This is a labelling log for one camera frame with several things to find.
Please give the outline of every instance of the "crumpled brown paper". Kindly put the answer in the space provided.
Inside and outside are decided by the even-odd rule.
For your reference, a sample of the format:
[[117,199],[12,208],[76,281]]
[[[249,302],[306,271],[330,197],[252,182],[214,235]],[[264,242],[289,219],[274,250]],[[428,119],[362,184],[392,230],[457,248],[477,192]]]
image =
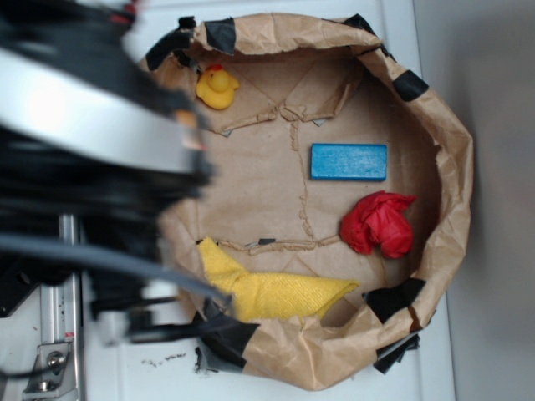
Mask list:
[[[206,280],[203,266],[192,244],[210,236],[253,272],[361,283],[321,322],[258,321],[242,354],[244,373],[319,390],[355,374],[375,361],[377,349],[430,321],[466,251],[472,140],[432,89],[402,100],[393,81],[406,69],[381,51],[371,33],[297,15],[234,22],[234,56],[210,47],[204,24],[186,51],[201,66],[220,63],[242,80],[235,105],[207,114],[214,132],[233,131],[228,138],[209,133],[217,175],[201,199],[170,208],[160,226],[180,266],[201,279]],[[153,73],[163,85],[184,83],[186,91],[192,74],[172,57]],[[328,119],[321,126],[310,121],[322,118]],[[315,142],[386,144],[387,180],[310,180]],[[398,260],[377,251],[359,255],[337,235],[342,216],[378,190],[417,197],[405,214],[413,248]],[[262,238],[276,241],[257,245]],[[423,289],[410,308],[381,323],[363,292],[407,277],[424,280]],[[201,300],[192,299],[202,312]]]

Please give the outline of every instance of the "white surface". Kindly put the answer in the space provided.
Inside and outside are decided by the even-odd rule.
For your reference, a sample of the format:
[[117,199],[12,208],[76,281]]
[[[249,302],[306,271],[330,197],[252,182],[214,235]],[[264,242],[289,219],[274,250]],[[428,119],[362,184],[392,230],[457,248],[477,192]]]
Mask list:
[[[0,319],[0,368],[28,372],[41,343],[41,302],[37,288],[11,317]],[[9,380],[1,401],[18,401],[28,380]]]
[[[186,319],[176,305],[164,306],[161,322],[175,321]],[[196,373],[196,340],[103,347],[99,326],[86,322],[88,401],[141,401],[154,397],[158,401],[181,397],[233,401],[452,401],[455,395],[447,327],[443,299],[433,323],[420,335],[420,350],[406,353],[402,363],[395,364],[386,375],[368,367],[337,386],[310,393],[265,378],[225,372]]]
[[[389,51],[407,68],[420,73],[412,1],[297,0],[264,1],[146,1],[140,24],[126,39],[133,58],[141,58],[164,34],[176,28],[180,16],[195,15],[198,22],[250,13],[306,13],[322,18],[363,15]],[[168,307],[165,320],[184,321],[180,310]],[[88,400],[138,401],[157,398],[221,400],[314,400],[452,401],[455,399],[451,368],[446,301],[420,336],[421,348],[408,352],[402,364],[387,375],[372,367],[319,393],[309,393],[284,383],[235,373],[194,373],[195,340],[154,345],[104,348],[98,328],[85,323]]]
[[531,401],[535,2],[415,5],[424,79],[476,142],[471,238],[448,292],[457,398]]

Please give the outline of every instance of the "silver metal part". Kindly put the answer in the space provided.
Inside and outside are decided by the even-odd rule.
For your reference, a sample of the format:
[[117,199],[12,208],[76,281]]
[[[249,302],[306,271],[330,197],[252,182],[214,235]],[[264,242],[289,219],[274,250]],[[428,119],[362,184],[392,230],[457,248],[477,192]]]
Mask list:
[[192,172],[200,133],[68,74],[0,49],[0,125],[115,165]]
[[313,122],[318,126],[321,127],[323,124],[327,122],[327,119],[314,119]]
[[[62,401],[79,399],[74,376],[74,358],[72,358],[72,344],[55,343],[38,347],[38,356],[33,365],[33,371],[43,373],[30,378],[23,399],[57,399]],[[63,366],[57,369],[47,369],[49,361],[58,355],[64,356]]]
[[[79,225],[75,216],[59,217],[59,236],[71,245],[79,243]],[[61,400],[71,399],[74,395],[75,398],[72,400],[85,400],[80,285],[78,273],[72,274],[60,286],[41,285],[41,343],[43,345],[41,345],[39,355],[43,347],[50,346],[51,348],[47,349],[48,353],[43,357],[45,359],[38,356],[39,367],[50,368],[48,373],[56,379],[58,376],[65,376],[69,379],[64,380],[59,389],[54,387],[57,384],[56,381],[50,380],[47,396],[44,397],[41,394],[40,398],[57,398],[69,394],[68,398],[61,398]],[[69,346],[69,355],[62,349],[54,349],[62,344]],[[31,380],[23,399],[33,399],[27,394],[34,394],[37,389],[37,381]]]
[[50,382],[48,380],[43,380],[42,382],[37,383],[38,391],[49,391]]

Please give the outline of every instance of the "black tape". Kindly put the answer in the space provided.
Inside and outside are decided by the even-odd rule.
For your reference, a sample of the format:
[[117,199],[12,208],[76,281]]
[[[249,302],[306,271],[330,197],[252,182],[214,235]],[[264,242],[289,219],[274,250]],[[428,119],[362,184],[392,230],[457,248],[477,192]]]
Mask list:
[[234,19],[227,18],[221,21],[205,23],[208,44],[222,53],[234,54],[236,44],[236,27]]
[[369,25],[368,21],[366,21],[360,14],[355,14],[353,17],[346,19],[343,24],[353,28],[363,29],[364,31],[369,32],[372,35],[377,36],[375,35],[375,32]]
[[277,242],[275,238],[260,238],[258,240],[258,245],[269,245],[273,244],[274,242]]
[[418,99],[429,88],[422,78],[410,70],[394,79],[393,84],[395,91],[404,102]]
[[195,17],[182,17],[178,18],[178,28],[179,29],[193,29],[197,26]]
[[405,352],[420,347],[420,336],[411,334],[398,342],[377,350],[378,361],[374,363],[374,368],[382,374],[386,374],[396,362],[401,362]]
[[210,350],[207,350],[203,353],[201,347],[197,347],[195,348],[195,354],[197,356],[197,362],[195,363],[195,369],[194,369],[194,373],[204,373],[206,374],[207,372],[213,372],[213,373],[219,373],[219,370],[223,370],[223,371],[226,371],[226,369],[215,369],[215,368],[210,368],[209,366],[209,362],[208,362],[208,357],[207,357],[207,354],[210,352]]
[[184,67],[187,67],[187,68],[190,68],[191,67],[191,62],[193,61],[191,59],[191,57],[189,57],[188,55],[186,55],[182,50],[175,50],[173,52],[173,55],[175,56],[175,58],[178,60],[178,62],[180,63],[180,65],[184,66]]
[[145,56],[150,71],[158,69],[170,53],[190,47],[191,31],[175,30],[158,41]]
[[409,278],[397,287],[380,288],[363,295],[377,318],[385,323],[401,309],[405,309],[418,297],[425,281]]
[[[353,17],[346,19],[343,22],[343,24],[349,27],[363,29],[364,31],[371,33],[372,35],[377,36],[374,30],[369,25],[368,21],[366,21],[364,17],[360,14],[355,14]],[[386,48],[384,44],[381,44],[379,48],[381,49],[381,51],[386,57],[394,58],[394,56],[392,56],[392,54],[388,51],[388,49]]]
[[[210,319],[221,315],[222,312],[213,302],[206,302],[204,313]],[[202,320],[202,317],[197,313],[193,321],[199,320]],[[205,359],[201,365],[212,370],[241,372],[247,363],[242,357],[243,352],[259,326],[254,323],[237,322],[234,327],[199,338],[199,349]]]

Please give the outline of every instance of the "crumpled red fabric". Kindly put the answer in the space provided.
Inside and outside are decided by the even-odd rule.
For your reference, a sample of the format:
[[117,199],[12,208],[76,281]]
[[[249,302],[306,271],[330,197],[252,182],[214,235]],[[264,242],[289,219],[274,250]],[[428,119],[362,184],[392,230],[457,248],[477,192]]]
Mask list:
[[402,257],[410,251],[413,235],[401,212],[415,199],[383,190],[362,198],[342,219],[340,237],[364,255],[369,255],[374,245],[380,245],[386,257]]

